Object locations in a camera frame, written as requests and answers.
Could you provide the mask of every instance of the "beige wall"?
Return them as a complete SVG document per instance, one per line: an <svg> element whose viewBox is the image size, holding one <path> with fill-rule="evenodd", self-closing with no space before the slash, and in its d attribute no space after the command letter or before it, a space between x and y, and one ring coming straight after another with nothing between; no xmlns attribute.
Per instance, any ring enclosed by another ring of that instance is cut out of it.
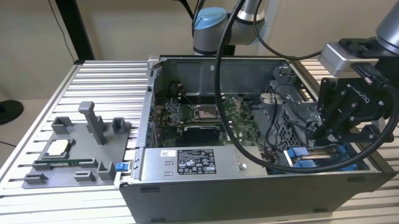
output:
<svg viewBox="0 0 399 224"><path fill-rule="evenodd" d="M375 28L396 1L280 0L267 42L283 54L301 56L340 38L375 36Z"/></svg>
<svg viewBox="0 0 399 224"><path fill-rule="evenodd" d="M49 98L71 65L47 0L0 0L0 99Z"/></svg>
<svg viewBox="0 0 399 224"><path fill-rule="evenodd" d="M193 7L195 0L188 2ZM341 37L369 36L393 2L279 0L269 44L299 55ZM235 3L207 0L205 7L229 11ZM77 0L77 4L97 59L145 60L151 54L192 53L191 20L179 2ZM256 45L237 46L236 53L255 55ZM0 98L48 98L71 66L47 0L0 0Z"/></svg>

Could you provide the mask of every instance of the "aluminum extrusion table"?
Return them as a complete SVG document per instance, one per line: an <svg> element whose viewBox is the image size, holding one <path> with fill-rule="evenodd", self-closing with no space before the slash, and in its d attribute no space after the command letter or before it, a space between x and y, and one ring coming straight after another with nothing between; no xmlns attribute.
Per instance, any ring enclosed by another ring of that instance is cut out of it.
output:
<svg viewBox="0 0 399 224"><path fill-rule="evenodd" d="M319 81L328 71L316 60L300 62ZM51 121L69 116L84 122L77 112L81 101L96 103L95 112L105 121L124 117L132 123L124 160L135 156L137 126L147 86L145 61L87 61L75 65L0 169L0 223L135 223L115 186L23 189L21 178L31 170L52 134ZM395 141L379 149L399 173L399 128ZM379 190L357 194L335 212L257 219L217 221L217 224L275 223L381 224L399 223L399 175Z"/></svg>

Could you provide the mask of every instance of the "wire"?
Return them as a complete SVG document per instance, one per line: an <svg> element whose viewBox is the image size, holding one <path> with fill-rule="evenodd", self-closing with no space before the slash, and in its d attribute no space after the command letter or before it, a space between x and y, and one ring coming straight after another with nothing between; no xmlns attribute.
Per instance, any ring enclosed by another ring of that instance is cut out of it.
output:
<svg viewBox="0 0 399 224"><path fill-rule="evenodd" d="M255 15L257 15L257 11L259 11L259 7L260 7L260 4L261 4L261 0L259 1L257 3L257 6L256 6L256 10L255 10ZM256 17L255 17L255 21L253 21L253 30L255 30L255 35L256 35L256 38L259 40L259 42L261 43L261 45L275 54L277 55L279 57L284 58L284 59L288 59L288 60L304 60L304 59L308 59L311 57L315 57L317 56L321 51L317 51L317 52L313 52L311 53L309 55L305 55L305 56L301 56L301 57L293 57L293 56L287 56L287 55L283 55L281 53L279 53L275 49L272 49L268 44L264 42L264 40L261 39L261 36L259 34L259 30L257 30L257 27L256 27Z"/></svg>
<svg viewBox="0 0 399 224"><path fill-rule="evenodd" d="M257 165L260 165L265 168L280 170L280 171L284 171L284 172L304 173L304 174L339 170L343 167L347 167L347 166L357 163L367 156L369 156L369 154L381 146L381 144L384 143L384 140L387 139L387 137L392 134L392 132L396 128L397 120L399 120L399 96L397 96L396 90L389 84L384 84L380 87L381 92L384 94L387 94L387 96L389 98L388 100L392 103L392 105L391 105L392 109L391 109L391 113L389 113L389 120L387 122L385 128L383 129L377 139L353 157L345 159L344 161L339 162L336 164L332 164L332 165L328 165L328 166L320 166L320 167L315 167L315 168L287 167L287 166L281 166L281 165L276 165L276 164L272 164L269 162L265 162L264 160L255 157L243 148L243 146L239 143L237 138L235 137L233 132L232 132L229 126L228 126L228 119L225 117L224 110L223 110L223 104L221 104L223 100L221 100L221 94L220 94L220 65L221 65L223 48L224 48L224 45L225 45L227 37L229 35L232 24L236 20L237 13L240 11L240 8L243 7L244 2L245 2L245 0L239 0L237 3L236 3L236 6L235 6L235 8L231 12L231 16L229 16L229 19L228 19L227 24L225 24L225 28L224 28L223 33L221 33L221 38L220 38L217 51L216 51L216 56L215 56L215 70L213 70L215 100L216 100L216 107L217 107L217 110L219 110L219 113L220 113L221 123L223 123L224 129L228 133L229 139L232 140L233 145L235 145L236 149L239 150L239 152L253 163L256 163Z"/></svg>
<svg viewBox="0 0 399 224"><path fill-rule="evenodd" d="M204 4L205 4L205 0L197 0L197 4L196 4L195 9L193 9L193 20L192 20L192 23L191 23L191 34L192 34L192 36L193 36L195 22L197 20L199 12L200 12Z"/></svg>
<svg viewBox="0 0 399 224"><path fill-rule="evenodd" d="M12 144L9 144L9 143L6 143L6 142L4 142L4 141L0 141L0 143L2 143L2 144L5 144L5 145L9 145L9 146L12 146L12 147L16 147L16 145L12 145Z"/></svg>
<svg viewBox="0 0 399 224"><path fill-rule="evenodd" d="M193 20L193 14L192 14L192 10L189 8L189 5L187 3L187 0L176 0L176 1L179 1L181 3L181 5L184 6L185 11L187 11L187 13L189 15L189 18Z"/></svg>
<svg viewBox="0 0 399 224"><path fill-rule="evenodd" d="M72 55L72 52L71 52L71 49L69 49L68 43L67 43L65 33L64 33L61 25L60 25L60 23L57 21L57 16L56 16L55 9L52 8L52 4L51 4L49 0L48 0L48 4L49 4L52 15L55 16L55 19L56 19L56 22L57 22L57 27L60 28L61 33L63 33L64 43L65 43L65 46L67 46L67 49L68 49L68 52L69 52L69 55L71 55L71 58L72 58L72 62L75 63L75 58L73 58L73 55Z"/></svg>

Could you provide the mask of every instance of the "green circuit board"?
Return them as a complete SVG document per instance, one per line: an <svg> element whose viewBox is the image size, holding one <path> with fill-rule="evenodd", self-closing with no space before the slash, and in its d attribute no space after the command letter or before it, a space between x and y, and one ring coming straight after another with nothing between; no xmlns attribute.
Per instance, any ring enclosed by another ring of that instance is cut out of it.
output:
<svg viewBox="0 0 399 224"><path fill-rule="evenodd" d="M159 146L223 146L232 144L224 131L219 112L215 105L180 104L177 100L163 99L163 105L157 107L159 117ZM223 101L224 113L228 125L243 146L259 146L259 131L253 122L248 103L239 97L225 97ZM179 145L185 127L219 127L219 139L204 144Z"/></svg>

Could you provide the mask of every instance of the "circuit board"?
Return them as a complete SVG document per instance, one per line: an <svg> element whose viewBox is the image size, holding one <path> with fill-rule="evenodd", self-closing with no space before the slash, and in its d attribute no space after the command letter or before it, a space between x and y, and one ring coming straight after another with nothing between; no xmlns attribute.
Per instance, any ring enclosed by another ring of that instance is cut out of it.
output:
<svg viewBox="0 0 399 224"><path fill-rule="evenodd" d="M260 133L244 98L224 97L223 107L229 127L241 145L261 147L257 140ZM156 113L160 147L232 144L215 104L184 104L177 98L161 99L157 102Z"/></svg>

